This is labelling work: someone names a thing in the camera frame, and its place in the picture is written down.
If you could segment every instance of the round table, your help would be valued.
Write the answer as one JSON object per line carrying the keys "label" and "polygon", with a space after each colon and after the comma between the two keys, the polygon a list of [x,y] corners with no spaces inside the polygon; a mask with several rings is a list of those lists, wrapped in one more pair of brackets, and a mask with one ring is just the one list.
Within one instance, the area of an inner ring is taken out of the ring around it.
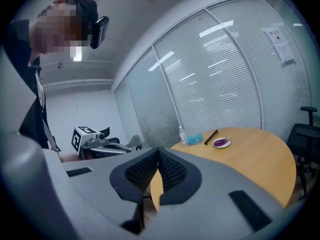
{"label": "round table", "polygon": [[[203,132],[203,141],[184,147],[181,142],[171,149],[186,152],[228,165],[272,194],[285,207],[296,183],[296,163],[288,146],[271,132],[256,128],[222,128],[209,141],[214,132]],[[232,138],[226,148],[213,147],[217,138]],[[163,194],[162,178],[157,170],[151,181],[151,196],[159,210]]]}

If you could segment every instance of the chair armrest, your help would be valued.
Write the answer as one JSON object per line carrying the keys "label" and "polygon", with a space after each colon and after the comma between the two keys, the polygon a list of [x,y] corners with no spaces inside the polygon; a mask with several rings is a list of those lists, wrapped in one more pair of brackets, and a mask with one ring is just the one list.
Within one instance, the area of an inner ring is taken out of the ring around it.
{"label": "chair armrest", "polygon": [[302,106],[300,107],[300,110],[302,111],[310,111],[310,112],[318,112],[317,108],[316,107],[313,107],[313,106]]}
{"label": "chair armrest", "polygon": [[296,134],[305,138],[320,140],[320,131],[305,128],[297,128]]}

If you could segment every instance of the white blinds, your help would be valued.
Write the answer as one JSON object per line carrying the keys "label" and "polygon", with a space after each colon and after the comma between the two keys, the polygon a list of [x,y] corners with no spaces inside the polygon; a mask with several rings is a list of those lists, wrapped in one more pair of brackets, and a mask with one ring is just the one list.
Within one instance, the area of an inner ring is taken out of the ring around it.
{"label": "white blinds", "polygon": [[126,79],[124,78],[114,91],[114,98],[118,108],[119,116],[122,122],[123,129],[128,141],[131,140],[133,135],[139,135],[141,141],[144,142],[145,138],[141,132],[141,128],[136,116],[134,105],[132,104]]}
{"label": "white blinds", "polygon": [[[248,57],[262,97],[264,129],[287,141],[296,123],[308,123],[301,106],[311,105],[308,76],[294,38],[282,20],[261,0],[233,0],[210,11],[227,28]],[[282,65],[263,28],[277,26],[288,41],[295,61]]]}
{"label": "white blinds", "polygon": [[202,11],[183,21],[154,48],[188,135],[224,127],[261,127],[250,69],[209,13]]}
{"label": "white blinds", "polygon": [[153,50],[139,60],[126,79],[147,143],[170,148],[179,142],[177,115]]}

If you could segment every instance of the blue glove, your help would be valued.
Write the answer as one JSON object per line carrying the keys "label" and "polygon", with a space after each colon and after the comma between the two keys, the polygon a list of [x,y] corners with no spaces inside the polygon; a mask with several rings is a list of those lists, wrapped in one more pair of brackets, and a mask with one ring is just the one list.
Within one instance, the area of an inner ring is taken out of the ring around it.
{"label": "blue glove", "polygon": [[202,142],[203,140],[204,140],[204,137],[202,136],[202,134],[198,133],[196,136],[188,137],[188,144],[195,145],[195,144],[198,144],[199,142]]}

